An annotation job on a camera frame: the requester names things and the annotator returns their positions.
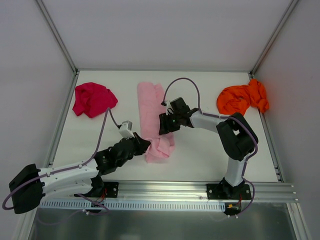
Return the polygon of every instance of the red cloth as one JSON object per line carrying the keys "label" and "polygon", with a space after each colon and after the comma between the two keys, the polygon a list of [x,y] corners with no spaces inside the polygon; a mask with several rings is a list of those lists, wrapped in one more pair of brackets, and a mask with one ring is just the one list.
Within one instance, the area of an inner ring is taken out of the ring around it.
{"label": "red cloth", "polygon": [[251,79],[248,85],[230,86],[220,93],[216,100],[219,113],[232,115],[236,112],[245,115],[250,105],[261,113],[269,109],[265,86]]}
{"label": "red cloth", "polygon": [[104,113],[107,108],[114,108],[118,102],[116,96],[105,86],[87,82],[75,87],[75,103],[72,108],[75,115],[85,113],[94,118]]}

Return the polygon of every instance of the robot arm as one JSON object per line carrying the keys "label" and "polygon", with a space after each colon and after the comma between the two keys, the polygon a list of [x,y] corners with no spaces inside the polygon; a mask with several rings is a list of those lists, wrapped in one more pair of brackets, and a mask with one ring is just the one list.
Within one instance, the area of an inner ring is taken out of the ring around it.
{"label": "robot arm", "polygon": [[41,201],[51,198],[79,193],[87,197],[101,196],[105,189],[101,176],[113,173],[134,156],[144,154],[151,144],[136,132],[132,132],[131,127],[132,122],[123,122],[119,128],[123,138],[114,146],[98,151],[87,163],[80,161],[58,168],[39,169],[35,164],[27,165],[9,183],[11,192],[33,178],[45,176],[22,187],[12,195],[14,212],[26,213],[36,208]]}
{"label": "robot arm", "polygon": [[[167,102],[166,106],[166,113],[159,115],[160,135],[175,132],[181,125],[219,134],[229,161],[218,190],[229,199],[238,198],[239,191],[245,184],[242,178],[244,158],[255,148],[251,137],[236,121],[212,117],[201,113],[197,108],[190,109],[181,97]],[[235,113],[232,118],[240,121],[258,142],[257,136],[240,113]],[[36,208],[41,201],[50,198],[78,193],[87,197],[101,196],[104,190],[101,176],[114,172],[134,156],[144,154],[151,144],[132,132],[131,128],[130,121],[123,122],[119,128],[122,139],[114,146],[98,151],[91,161],[80,161],[59,168],[38,169],[35,164],[26,166],[9,184],[14,212],[26,213]]]}
{"label": "robot arm", "polygon": [[[227,172],[221,180],[220,190],[227,198],[237,198],[239,191],[245,184],[243,180],[245,157],[255,149],[251,137],[236,121],[202,114],[198,108],[190,109],[181,97],[162,104],[166,106],[167,110],[166,113],[159,115],[160,135],[175,132],[180,129],[181,125],[202,128],[219,134],[223,148],[229,156]],[[232,118],[240,121],[258,143],[257,136],[240,113],[233,114]]]}

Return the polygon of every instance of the white wall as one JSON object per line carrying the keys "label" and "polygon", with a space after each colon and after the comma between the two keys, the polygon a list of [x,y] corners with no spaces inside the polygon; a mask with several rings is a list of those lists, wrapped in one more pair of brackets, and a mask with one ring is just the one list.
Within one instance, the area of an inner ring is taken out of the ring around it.
{"label": "white wall", "polygon": [[[72,79],[58,45],[32,0],[0,1],[0,199],[27,164],[41,165]],[[19,215],[0,210],[0,239]]]}
{"label": "white wall", "polygon": [[256,77],[266,87],[270,125],[285,179],[293,182],[314,239],[320,235],[320,1],[292,13]]}
{"label": "white wall", "polygon": [[78,68],[249,71],[291,0],[44,0]]}

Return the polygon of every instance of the pink towel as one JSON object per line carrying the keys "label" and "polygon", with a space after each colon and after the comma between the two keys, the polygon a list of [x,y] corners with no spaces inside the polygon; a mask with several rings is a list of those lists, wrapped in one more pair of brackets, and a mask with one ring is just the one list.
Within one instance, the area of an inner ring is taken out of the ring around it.
{"label": "pink towel", "polygon": [[151,142],[145,153],[147,163],[160,162],[167,159],[175,149],[174,134],[159,135],[159,114],[166,112],[161,105],[165,91],[161,84],[141,82],[137,86],[140,114],[141,137]]}

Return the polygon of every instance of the crumpled cloth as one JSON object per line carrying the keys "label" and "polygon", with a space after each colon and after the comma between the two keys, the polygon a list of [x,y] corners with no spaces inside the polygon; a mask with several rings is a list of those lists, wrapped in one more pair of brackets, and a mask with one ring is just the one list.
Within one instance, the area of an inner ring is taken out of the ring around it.
{"label": "crumpled cloth", "polygon": [[169,158],[175,149],[174,134],[172,132],[159,135],[159,114],[166,112],[161,105],[165,91],[161,84],[141,82],[137,86],[141,137],[151,142],[145,153],[147,163],[163,162]]}
{"label": "crumpled cloth", "polygon": [[114,108],[118,103],[116,96],[103,85],[87,82],[75,87],[75,102],[72,110],[75,115],[86,114],[94,118],[103,114],[107,108]]}
{"label": "crumpled cloth", "polygon": [[250,106],[258,108],[261,113],[269,109],[265,86],[257,79],[252,79],[248,85],[223,89],[216,100],[216,105],[219,113],[226,115],[234,113],[245,115]]}

